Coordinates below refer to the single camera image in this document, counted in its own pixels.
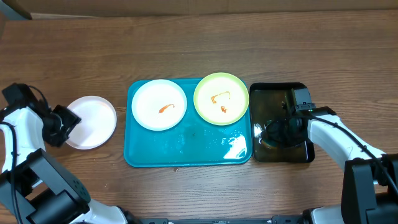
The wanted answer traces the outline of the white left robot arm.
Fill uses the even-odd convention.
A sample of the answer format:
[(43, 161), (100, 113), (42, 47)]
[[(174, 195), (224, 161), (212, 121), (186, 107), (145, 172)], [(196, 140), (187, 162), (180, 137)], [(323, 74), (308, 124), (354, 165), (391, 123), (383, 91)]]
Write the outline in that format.
[(65, 107), (43, 110), (29, 103), (1, 110), (6, 160), (1, 204), (18, 223), (139, 223), (131, 212), (90, 197), (80, 180), (44, 149), (61, 146), (79, 122)]

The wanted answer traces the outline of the white front plate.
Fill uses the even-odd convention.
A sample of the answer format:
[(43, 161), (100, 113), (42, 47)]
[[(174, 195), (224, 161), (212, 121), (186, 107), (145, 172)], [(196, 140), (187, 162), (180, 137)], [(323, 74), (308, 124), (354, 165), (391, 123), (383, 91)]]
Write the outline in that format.
[(84, 96), (67, 106), (81, 121), (73, 128), (66, 143), (79, 150), (97, 148), (107, 142), (117, 125), (114, 106), (100, 96)]

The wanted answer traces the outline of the yellow-green plate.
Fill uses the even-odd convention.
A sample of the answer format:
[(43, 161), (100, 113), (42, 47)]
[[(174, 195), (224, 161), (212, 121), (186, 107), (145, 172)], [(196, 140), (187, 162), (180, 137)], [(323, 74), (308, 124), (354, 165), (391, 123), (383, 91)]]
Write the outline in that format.
[(200, 80), (193, 94), (193, 104), (206, 122), (226, 126), (244, 116), (249, 107), (249, 93), (238, 77), (217, 72)]

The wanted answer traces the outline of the white plate with ketchup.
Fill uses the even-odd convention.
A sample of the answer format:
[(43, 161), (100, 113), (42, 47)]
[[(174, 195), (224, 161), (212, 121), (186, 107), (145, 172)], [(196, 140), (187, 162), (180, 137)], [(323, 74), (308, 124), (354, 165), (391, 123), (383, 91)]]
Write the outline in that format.
[(170, 80), (152, 80), (138, 88), (131, 101), (134, 119), (151, 131), (165, 131), (176, 126), (187, 110), (182, 88)]

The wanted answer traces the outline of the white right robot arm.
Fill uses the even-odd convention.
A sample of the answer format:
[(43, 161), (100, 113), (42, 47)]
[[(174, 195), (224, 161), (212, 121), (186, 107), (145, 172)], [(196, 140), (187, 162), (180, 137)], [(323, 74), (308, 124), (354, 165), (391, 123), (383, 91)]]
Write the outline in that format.
[(343, 170), (341, 202), (310, 208), (298, 223), (397, 223), (397, 154), (386, 154), (347, 128), (328, 107), (294, 111), (266, 124), (266, 146), (310, 141)]

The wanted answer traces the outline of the yellow green sponge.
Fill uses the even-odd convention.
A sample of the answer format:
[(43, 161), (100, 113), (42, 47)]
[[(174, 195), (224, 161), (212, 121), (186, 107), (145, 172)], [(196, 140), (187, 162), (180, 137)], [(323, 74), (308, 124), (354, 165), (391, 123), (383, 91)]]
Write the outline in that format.
[(268, 149), (272, 149), (272, 150), (278, 150), (280, 144), (277, 141), (274, 141), (272, 139), (261, 139), (260, 143), (268, 148)]

